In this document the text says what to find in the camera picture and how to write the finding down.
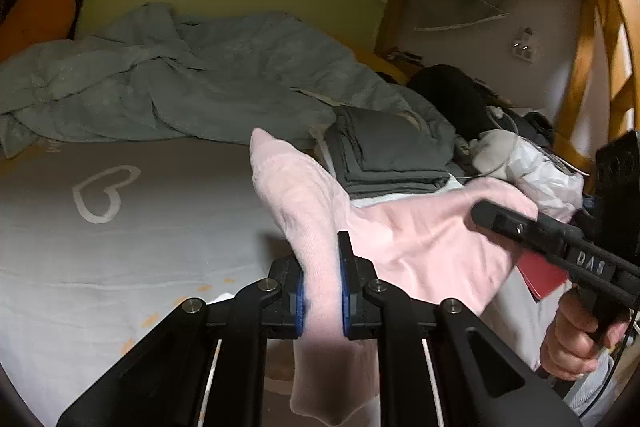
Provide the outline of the right hand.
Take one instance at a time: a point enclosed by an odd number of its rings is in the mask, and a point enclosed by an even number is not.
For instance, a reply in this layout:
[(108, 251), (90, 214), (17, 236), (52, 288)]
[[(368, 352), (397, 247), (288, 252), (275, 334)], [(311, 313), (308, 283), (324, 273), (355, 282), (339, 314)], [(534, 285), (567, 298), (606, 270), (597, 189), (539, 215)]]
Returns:
[(549, 325), (540, 347), (541, 367), (562, 381), (577, 381), (594, 372), (603, 348), (613, 348), (622, 340), (629, 312), (613, 322), (600, 340), (591, 335), (598, 330), (596, 317), (585, 307), (576, 288), (567, 291), (559, 301), (559, 308)]

